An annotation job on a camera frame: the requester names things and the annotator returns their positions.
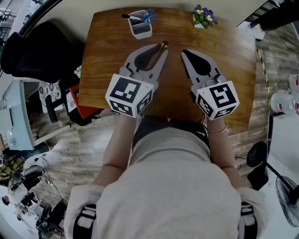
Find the potted plant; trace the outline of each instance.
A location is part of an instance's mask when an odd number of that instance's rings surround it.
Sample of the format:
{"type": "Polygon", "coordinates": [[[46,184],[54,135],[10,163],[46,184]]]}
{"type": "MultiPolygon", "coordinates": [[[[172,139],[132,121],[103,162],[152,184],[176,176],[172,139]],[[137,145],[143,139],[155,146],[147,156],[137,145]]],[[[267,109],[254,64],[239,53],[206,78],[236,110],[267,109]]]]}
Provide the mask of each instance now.
{"type": "Polygon", "coordinates": [[[214,17],[214,13],[206,7],[201,8],[201,5],[198,4],[194,9],[193,25],[196,28],[208,28],[212,27],[213,24],[218,24],[214,17]]]}

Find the blue scissors handle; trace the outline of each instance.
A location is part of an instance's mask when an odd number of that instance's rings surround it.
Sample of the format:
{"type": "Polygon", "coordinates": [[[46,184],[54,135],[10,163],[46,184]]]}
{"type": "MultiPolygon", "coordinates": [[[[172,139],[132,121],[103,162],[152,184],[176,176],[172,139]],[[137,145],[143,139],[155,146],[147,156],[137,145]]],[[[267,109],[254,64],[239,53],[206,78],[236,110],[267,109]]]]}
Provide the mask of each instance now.
{"type": "Polygon", "coordinates": [[[147,23],[152,23],[156,19],[156,15],[153,9],[148,9],[143,15],[143,21],[147,23]]]}

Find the person's arm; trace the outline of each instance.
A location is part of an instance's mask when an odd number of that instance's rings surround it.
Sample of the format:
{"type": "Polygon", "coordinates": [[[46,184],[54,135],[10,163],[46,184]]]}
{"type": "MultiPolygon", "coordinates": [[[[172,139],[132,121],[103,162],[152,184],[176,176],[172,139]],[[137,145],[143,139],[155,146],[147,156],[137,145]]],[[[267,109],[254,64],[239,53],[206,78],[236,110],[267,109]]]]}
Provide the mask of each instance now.
{"type": "Polygon", "coordinates": [[[93,181],[98,186],[116,182],[127,169],[136,119],[121,114],[104,153],[103,166],[93,181]]]}
{"type": "Polygon", "coordinates": [[[226,124],[223,118],[212,121],[207,120],[211,161],[228,176],[234,188],[247,187],[247,184],[235,169],[235,154],[229,141],[227,131],[225,130],[219,134],[225,127],[226,124]]]}

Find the pen holder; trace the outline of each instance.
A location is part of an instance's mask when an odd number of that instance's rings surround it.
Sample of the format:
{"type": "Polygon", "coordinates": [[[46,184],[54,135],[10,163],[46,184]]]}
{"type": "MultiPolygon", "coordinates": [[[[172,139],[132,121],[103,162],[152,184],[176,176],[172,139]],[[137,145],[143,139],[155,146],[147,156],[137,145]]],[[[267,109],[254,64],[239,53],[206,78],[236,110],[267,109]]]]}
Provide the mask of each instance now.
{"type": "MultiPolygon", "coordinates": [[[[134,17],[142,18],[144,13],[147,14],[147,12],[145,10],[140,10],[140,11],[130,13],[129,15],[134,16],[134,17]]],[[[129,25],[130,25],[132,35],[136,39],[147,38],[147,37],[150,37],[153,34],[150,23],[147,23],[147,22],[141,22],[140,23],[139,20],[134,20],[134,19],[128,19],[128,21],[129,21],[129,25]]]]}

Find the laminate floor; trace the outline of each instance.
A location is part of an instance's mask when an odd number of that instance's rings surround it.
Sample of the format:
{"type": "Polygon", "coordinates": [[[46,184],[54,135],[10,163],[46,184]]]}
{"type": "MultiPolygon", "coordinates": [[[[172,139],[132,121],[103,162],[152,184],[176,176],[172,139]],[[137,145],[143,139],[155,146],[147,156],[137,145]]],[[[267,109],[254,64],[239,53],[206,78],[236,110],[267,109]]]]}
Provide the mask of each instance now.
{"type": "MultiPolygon", "coordinates": [[[[266,33],[264,40],[256,42],[256,46],[260,49],[265,62],[271,93],[278,89],[287,89],[289,75],[299,73],[299,42],[292,26],[283,26],[266,33]]],[[[61,111],[58,117],[59,122],[53,124],[47,114],[31,114],[33,122],[31,128],[41,137],[48,131],[69,123],[65,111],[61,111]]],[[[118,115],[108,115],[94,120],[85,127],[72,124],[70,130],[47,141],[53,147],[44,155],[49,162],[47,170],[51,181],[66,200],[73,186],[91,183],[96,177],[117,118],[118,115]]],[[[267,125],[267,89],[262,64],[256,55],[256,89],[248,130],[239,133],[229,129],[235,155],[246,158],[248,151],[256,142],[265,141],[267,125]]],[[[34,162],[34,158],[28,160],[27,166],[34,162]]],[[[36,164],[43,166],[44,163],[40,159],[36,164]]],[[[236,158],[236,165],[243,177],[252,170],[242,158],[236,158]]],[[[46,182],[38,184],[34,191],[43,201],[52,205],[60,200],[57,190],[46,182]]]]}

